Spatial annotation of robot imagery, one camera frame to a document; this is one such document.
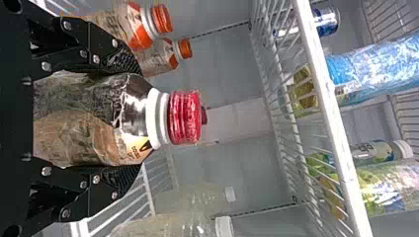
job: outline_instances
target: red bottle cap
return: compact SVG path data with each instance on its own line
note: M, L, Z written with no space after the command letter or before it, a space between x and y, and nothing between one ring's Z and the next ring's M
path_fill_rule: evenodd
M195 144L201 139L202 105L198 91L174 92L168 107L169 137L173 144Z

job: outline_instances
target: yellow label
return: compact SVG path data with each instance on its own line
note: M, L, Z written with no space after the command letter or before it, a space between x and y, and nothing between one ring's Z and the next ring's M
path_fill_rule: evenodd
M151 147L148 137L139 137L136 141L126 145L126 154L130 159L142 162L151 153Z
M126 156L125 158L122 157L122 164L140 164L153 151L147 136L136 136L129 133L123 133L121 139L126 147Z

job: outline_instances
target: white bottle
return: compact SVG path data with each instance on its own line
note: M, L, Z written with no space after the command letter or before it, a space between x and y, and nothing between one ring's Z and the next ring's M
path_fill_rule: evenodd
M141 8L136 3L126 2L111 11L96 12L82 19L124 40L133 50L149 48L160 35L173 32L169 11L163 4Z
M153 47L147 50L135 50L133 53L144 77L175 70L181 61L193 55L188 39L172 41L166 38L158 39Z

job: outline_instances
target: bottle label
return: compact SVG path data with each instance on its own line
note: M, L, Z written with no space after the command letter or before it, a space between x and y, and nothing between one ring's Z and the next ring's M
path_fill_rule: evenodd
M134 54L144 77L151 77L173 70L170 61L171 58L175 57L175 49L173 43L168 39L157 40L153 47L136 51Z
M116 130L115 137L118 141L119 148L125 148L120 160L121 165L140 164L153 152L147 136L136 136L129 133L121 133Z
M359 143L351 147L356 166L364 166L394 160L391 146L381 140Z
M112 36L128 44L135 38L139 39L136 32L143 27L139 11L128 4L122 4L114 10L98 12L83 17L83 19L93 22Z

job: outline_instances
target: bottle cap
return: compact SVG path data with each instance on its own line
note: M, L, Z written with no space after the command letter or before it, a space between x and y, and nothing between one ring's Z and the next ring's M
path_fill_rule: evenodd
M413 149L409 143L404 140L394 140L393 143L400 149L401 159L412 158L414 156Z
M227 199L228 203L232 203L237 201L237 197L235 195L234 187L225 187L225 198Z
M201 139L202 105L198 91L174 92L169 101L169 137L173 144L195 144Z
M217 217L215 219L216 237L233 237L234 229L230 216Z
M188 39L181 39L178 42L181 55L184 59L192 57L191 42Z
M172 19L170 18L169 11L164 4L158 4L152 8L152 15L154 24L159 33L173 32Z

